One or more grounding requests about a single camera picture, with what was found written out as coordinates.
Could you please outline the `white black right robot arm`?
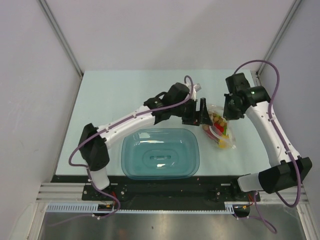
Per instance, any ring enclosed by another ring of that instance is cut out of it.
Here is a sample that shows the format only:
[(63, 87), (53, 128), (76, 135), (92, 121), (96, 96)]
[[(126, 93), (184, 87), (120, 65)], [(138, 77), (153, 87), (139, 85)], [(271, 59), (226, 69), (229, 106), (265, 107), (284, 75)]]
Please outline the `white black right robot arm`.
[(275, 115), (271, 98), (263, 86), (250, 86), (243, 73), (226, 78), (223, 117), (238, 120), (248, 117), (267, 152), (270, 168), (240, 176), (230, 188), (231, 196), (242, 201), (251, 191), (273, 194), (299, 186), (312, 168), (309, 157), (301, 157), (292, 146)]

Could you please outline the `aluminium corner post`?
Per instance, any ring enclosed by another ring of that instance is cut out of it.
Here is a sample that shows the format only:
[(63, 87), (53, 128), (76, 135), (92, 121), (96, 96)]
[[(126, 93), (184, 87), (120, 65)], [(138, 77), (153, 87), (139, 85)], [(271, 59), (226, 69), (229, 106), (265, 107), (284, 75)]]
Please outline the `aluminium corner post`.
[(82, 80), (84, 76), (84, 72), (81, 70), (80, 64), (65, 36), (63, 33), (60, 24), (58, 23), (50, 5), (46, 0), (37, 0), (36, 1), (42, 10), (45, 18), (47, 19), (50, 27), (52, 28), (57, 40), (59, 41), (63, 51), (65, 52), (67, 58), (69, 59), (72, 67), (74, 68), (78, 77)]
[(277, 50), (277, 47), (279, 46), (282, 38), (284, 37), (285, 33), (289, 29), (295, 15), (299, 11), (299, 8), (301, 7), (304, 0), (294, 0), (286, 13), (282, 23), (280, 24), (279, 29), (277, 30), (275, 37), (273, 38), (266, 54), (263, 57), (263, 60), (265, 61), (271, 61), (272, 56), (274, 55), (275, 51)]

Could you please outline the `teal transparent plastic container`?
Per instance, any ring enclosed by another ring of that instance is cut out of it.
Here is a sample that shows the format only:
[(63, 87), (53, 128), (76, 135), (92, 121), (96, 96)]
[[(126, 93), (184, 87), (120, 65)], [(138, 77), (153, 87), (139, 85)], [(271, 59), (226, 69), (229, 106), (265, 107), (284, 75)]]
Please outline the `teal transparent plastic container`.
[(198, 141), (188, 129), (142, 129), (122, 143), (121, 168), (132, 180), (189, 178), (199, 166)]

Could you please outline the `clear polka dot zip bag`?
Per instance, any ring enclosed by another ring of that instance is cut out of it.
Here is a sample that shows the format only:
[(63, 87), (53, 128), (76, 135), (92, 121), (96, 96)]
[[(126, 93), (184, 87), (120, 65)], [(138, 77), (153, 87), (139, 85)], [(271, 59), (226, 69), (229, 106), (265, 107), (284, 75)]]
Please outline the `clear polka dot zip bag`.
[[(208, 126), (214, 126), (212, 113), (216, 113), (216, 114), (220, 115), (221, 117), (223, 117), (223, 110), (224, 109), (221, 106), (217, 106), (217, 105), (214, 105), (214, 104), (207, 105), (207, 111), (208, 111), (208, 114), (209, 114), (209, 116), (211, 118), (212, 124), (211, 125), (207, 125), (207, 124), (202, 124), (201, 125), (202, 130), (204, 131), (204, 133), (205, 133), (205, 130), (207, 129)], [(215, 146), (217, 148), (219, 148), (218, 147), (218, 142), (220, 140), (224, 140), (224, 141), (228, 141), (228, 143), (229, 143), (229, 148), (226, 148), (226, 149), (235, 149), (236, 148), (236, 139), (235, 139), (235, 135), (233, 134), (232, 127), (231, 127), (231, 125), (230, 125), (228, 120), (226, 120), (225, 118), (224, 118), (224, 120), (227, 122), (227, 126), (230, 129), (229, 135), (223, 135), (222, 139), (213, 139), (213, 138), (209, 137), (206, 133), (205, 133), (205, 135), (214, 142), (214, 144), (215, 144)], [(219, 128), (221, 132), (224, 131), (224, 127), (218, 126), (217, 128)]]

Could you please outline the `right aluminium corner post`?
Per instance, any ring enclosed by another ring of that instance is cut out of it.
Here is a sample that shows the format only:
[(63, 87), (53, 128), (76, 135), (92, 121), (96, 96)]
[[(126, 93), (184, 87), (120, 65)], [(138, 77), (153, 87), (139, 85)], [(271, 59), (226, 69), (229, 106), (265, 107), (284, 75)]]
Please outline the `right aluminium corner post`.
[(274, 55), (275, 51), (277, 50), (277, 47), (279, 46), (282, 38), (284, 37), (285, 33), (289, 29), (295, 15), (299, 11), (299, 8), (301, 7), (304, 0), (294, 0), (286, 13), (282, 23), (280, 24), (279, 29), (277, 30), (275, 37), (273, 38), (266, 54), (263, 57), (263, 60), (265, 61), (271, 61), (272, 56)]

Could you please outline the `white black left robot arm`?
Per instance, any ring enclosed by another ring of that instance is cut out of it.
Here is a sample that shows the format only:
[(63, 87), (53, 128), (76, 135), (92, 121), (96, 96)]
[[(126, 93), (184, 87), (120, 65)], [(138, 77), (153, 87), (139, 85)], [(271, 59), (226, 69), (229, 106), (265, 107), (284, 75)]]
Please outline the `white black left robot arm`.
[(196, 99), (200, 89), (199, 84), (177, 82), (168, 91), (149, 98), (137, 110), (115, 122), (99, 127), (89, 123), (83, 128), (79, 151), (94, 185), (93, 194), (98, 199), (105, 200), (110, 196), (110, 180), (107, 175), (109, 149), (118, 140), (172, 116), (181, 118), (184, 125), (211, 124), (206, 99)]

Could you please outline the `red fake food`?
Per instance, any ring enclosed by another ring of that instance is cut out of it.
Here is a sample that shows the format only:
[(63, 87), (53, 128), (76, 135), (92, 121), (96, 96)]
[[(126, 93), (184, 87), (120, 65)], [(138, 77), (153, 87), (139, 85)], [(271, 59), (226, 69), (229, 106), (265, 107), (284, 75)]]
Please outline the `red fake food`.
[(222, 139), (224, 135), (224, 132), (220, 131), (220, 129), (215, 127), (214, 125), (208, 126), (205, 130), (205, 133), (213, 139)]

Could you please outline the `left aluminium corner post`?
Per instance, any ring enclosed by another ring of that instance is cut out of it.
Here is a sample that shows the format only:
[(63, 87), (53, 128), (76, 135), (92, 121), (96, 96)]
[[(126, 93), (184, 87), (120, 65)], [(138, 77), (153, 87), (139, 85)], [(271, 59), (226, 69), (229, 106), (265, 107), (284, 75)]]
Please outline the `left aluminium corner post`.
[(50, 27), (52, 28), (57, 40), (59, 41), (63, 51), (65, 52), (67, 58), (69, 59), (72, 67), (74, 68), (78, 77), (82, 80), (84, 76), (84, 72), (81, 70), (80, 64), (65, 36), (63, 33), (60, 24), (58, 23), (50, 5), (46, 0), (37, 0), (36, 1), (42, 10), (45, 18), (47, 19)]

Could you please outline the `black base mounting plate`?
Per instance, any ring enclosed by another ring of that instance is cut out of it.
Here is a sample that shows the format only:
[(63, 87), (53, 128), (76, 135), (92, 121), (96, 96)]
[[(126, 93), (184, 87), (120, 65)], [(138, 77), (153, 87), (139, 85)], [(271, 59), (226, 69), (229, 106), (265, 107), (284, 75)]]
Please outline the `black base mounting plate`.
[(134, 180), (127, 176), (112, 175), (110, 185), (103, 191), (128, 202), (134, 197), (204, 197), (214, 202), (260, 201), (259, 193), (240, 192), (236, 186), (236, 175), (192, 176), (180, 179)]

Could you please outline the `green fake food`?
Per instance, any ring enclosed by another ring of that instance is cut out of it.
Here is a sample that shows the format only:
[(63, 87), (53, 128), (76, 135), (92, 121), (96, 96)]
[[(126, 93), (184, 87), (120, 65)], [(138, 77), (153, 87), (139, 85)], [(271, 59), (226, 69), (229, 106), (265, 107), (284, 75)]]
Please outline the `green fake food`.
[(227, 125), (224, 127), (223, 134), (224, 134), (225, 136), (228, 136), (228, 135), (230, 134), (230, 128), (229, 128)]

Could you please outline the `brown fake berry bunch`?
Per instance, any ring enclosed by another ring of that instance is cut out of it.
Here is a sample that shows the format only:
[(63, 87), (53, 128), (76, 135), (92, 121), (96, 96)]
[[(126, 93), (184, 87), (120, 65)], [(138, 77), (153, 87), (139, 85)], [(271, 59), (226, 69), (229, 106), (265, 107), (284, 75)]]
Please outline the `brown fake berry bunch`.
[(212, 119), (213, 119), (213, 125), (216, 127), (219, 126), (224, 128), (227, 126), (227, 122), (224, 120), (224, 118), (217, 113), (212, 113)]

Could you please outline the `yellow fake lemon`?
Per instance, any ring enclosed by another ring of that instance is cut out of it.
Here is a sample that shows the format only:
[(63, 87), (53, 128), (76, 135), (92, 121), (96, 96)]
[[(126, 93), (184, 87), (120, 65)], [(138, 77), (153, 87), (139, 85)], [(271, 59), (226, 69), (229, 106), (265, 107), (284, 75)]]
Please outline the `yellow fake lemon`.
[(229, 142), (222, 139), (219, 140), (217, 145), (220, 149), (228, 149), (230, 147)]

